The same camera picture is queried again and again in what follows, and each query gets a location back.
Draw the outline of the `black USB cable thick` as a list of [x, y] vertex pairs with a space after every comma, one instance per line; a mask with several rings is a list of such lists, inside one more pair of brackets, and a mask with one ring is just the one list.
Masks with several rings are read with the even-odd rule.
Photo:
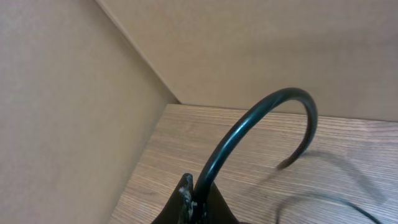
[[318, 124], [318, 111], [313, 98], [308, 92], [299, 88], [284, 88], [263, 98], [247, 111], [227, 132], [220, 143], [216, 146], [210, 158], [206, 162], [202, 172], [199, 175], [193, 195], [197, 204], [204, 204], [210, 193], [218, 172], [233, 149], [240, 140], [253, 128], [265, 115], [280, 104], [296, 100], [303, 104], [307, 112], [307, 128], [302, 142], [298, 148], [278, 166], [278, 169], [285, 169], [293, 164], [309, 147], [312, 142]]

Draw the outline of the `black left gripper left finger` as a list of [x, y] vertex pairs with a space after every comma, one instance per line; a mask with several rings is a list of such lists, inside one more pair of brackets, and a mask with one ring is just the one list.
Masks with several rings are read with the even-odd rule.
[[192, 191], [193, 176], [185, 173], [152, 224], [189, 223], [192, 212]]

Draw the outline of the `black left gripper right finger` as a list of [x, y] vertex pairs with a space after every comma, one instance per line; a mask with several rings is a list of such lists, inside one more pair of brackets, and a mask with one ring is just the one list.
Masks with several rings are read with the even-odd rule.
[[211, 185], [203, 220], [209, 224], [239, 224], [216, 184]]

